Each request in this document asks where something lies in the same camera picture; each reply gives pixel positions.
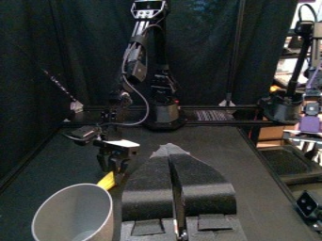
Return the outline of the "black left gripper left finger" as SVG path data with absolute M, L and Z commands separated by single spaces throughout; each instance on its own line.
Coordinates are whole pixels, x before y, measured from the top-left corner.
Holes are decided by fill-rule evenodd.
M 124 189 L 121 241 L 177 241 L 169 150 L 165 145 L 132 174 Z

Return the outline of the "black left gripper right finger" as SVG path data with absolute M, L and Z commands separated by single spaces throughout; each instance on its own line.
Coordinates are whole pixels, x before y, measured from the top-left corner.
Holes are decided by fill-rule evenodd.
M 181 189 L 188 241 L 248 241 L 236 190 L 222 173 L 174 144 L 169 164 Z

